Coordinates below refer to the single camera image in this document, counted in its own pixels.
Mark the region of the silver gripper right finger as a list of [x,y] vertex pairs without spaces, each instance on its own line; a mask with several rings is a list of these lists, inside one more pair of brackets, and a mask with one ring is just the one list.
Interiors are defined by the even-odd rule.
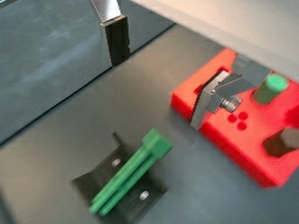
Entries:
[[269,68],[244,55],[236,56],[231,69],[231,73],[219,70],[203,84],[189,119],[189,125],[196,130],[219,108],[229,113],[236,110],[241,103],[237,94],[257,87],[271,73]]

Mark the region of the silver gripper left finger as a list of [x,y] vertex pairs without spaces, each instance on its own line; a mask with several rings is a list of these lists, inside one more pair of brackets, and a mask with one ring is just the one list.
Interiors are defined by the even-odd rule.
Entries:
[[117,0],[89,0],[97,15],[100,28],[107,41],[112,66],[129,57],[129,37],[127,16],[121,14]]

